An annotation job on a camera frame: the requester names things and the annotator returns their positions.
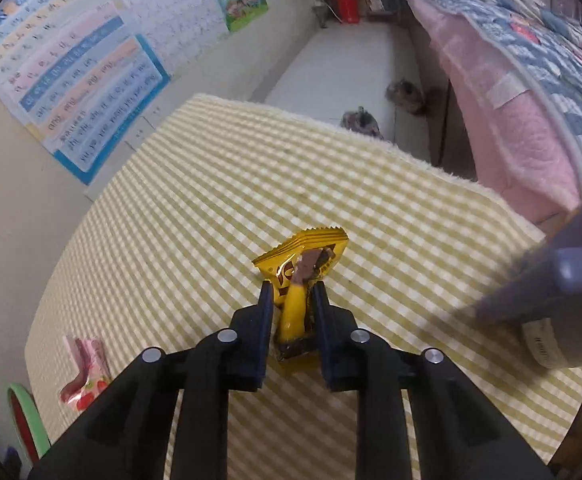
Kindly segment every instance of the white sticker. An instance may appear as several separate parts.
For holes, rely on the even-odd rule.
[[[522,325],[524,340],[535,360],[547,368],[569,368],[555,339],[551,319],[545,317]]]
[[[509,72],[492,86],[487,92],[487,98],[497,110],[527,90],[526,85],[515,74]]]

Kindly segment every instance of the snack package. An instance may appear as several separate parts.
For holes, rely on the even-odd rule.
[[[60,392],[60,400],[78,412],[86,410],[111,382],[111,373],[104,358],[104,347],[98,338],[79,339],[65,336],[66,347],[76,377]]]
[[[264,279],[272,283],[274,303],[281,309],[273,341],[285,371],[317,364],[309,291],[337,263],[347,243],[341,227],[307,229],[253,260]]]

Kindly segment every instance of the yellow candy wrapper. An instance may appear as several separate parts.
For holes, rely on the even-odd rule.
[[[264,279],[272,283],[274,303],[282,309],[274,345],[286,371],[313,367],[317,362],[310,355],[316,341],[309,291],[337,263],[347,243],[341,227],[307,229],[253,260]]]

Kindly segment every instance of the green rim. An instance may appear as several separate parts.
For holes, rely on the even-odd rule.
[[[33,402],[33,397],[31,397],[31,394],[24,386],[22,386],[22,384],[12,383],[8,386],[8,408],[10,410],[11,417],[13,418],[13,424],[15,427],[17,427],[18,424],[15,420],[15,414],[13,413],[13,406],[10,402],[10,392],[13,392],[18,402],[20,403],[22,413],[24,413],[24,418],[26,418],[26,423],[28,424],[28,430],[31,432],[31,437],[33,437],[33,444],[36,446],[37,455],[42,458],[42,455],[44,455],[44,453],[50,449],[51,442],[49,440],[49,436],[46,434],[44,425],[42,424],[42,419],[40,418],[40,414],[37,411],[36,404]],[[20,444],[24,446],[24,443],[21,441],[19,431],[18,437],[20,438]]]

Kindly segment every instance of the table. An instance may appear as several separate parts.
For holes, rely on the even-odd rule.
[[[331,225],[350,237],[325,280],[331,301],[397,348],[441,348],[547,461],[582,401],[582,369],[541,368],[468,308],[541,232],[388,143],[210,96],[184,104],[117,173],[49,280],[25,356],[51,440],[76,418],[58,399],[72,376],[64,334],[100,336],[114,375],[147,346],[190,348],[254,303],[255,256]],[[353,478],[355,430],[354,394],[269,367],[259,393],[231,394],[229,478]]]

